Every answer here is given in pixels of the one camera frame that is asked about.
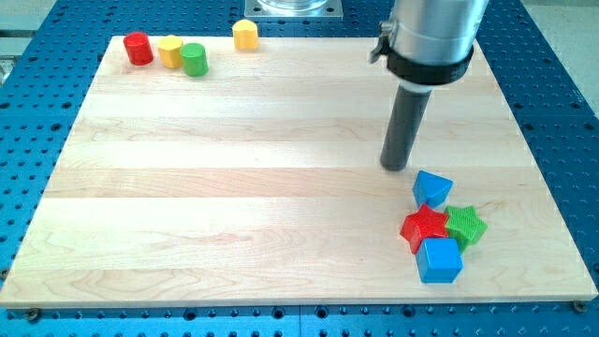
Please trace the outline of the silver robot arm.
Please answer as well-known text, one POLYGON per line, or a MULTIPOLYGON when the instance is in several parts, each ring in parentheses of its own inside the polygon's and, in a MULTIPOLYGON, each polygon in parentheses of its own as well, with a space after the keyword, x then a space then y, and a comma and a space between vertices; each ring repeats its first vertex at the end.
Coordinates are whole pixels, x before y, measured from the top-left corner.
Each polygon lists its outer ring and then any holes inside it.
POLYGON ((385 55, 402 89, 427 94, 458 80, 474 52, 488 0, 395 0, 369 62, 385 55))

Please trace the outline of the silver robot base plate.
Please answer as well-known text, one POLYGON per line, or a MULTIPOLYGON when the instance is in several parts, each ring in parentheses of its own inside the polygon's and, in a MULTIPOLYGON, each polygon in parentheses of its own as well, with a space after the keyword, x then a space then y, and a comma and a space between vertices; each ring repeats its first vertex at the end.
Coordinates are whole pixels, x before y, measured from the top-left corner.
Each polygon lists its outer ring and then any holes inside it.
POLYGON ((259 19, 341 18, 341 0, 244 0, 244 16, 259 19))

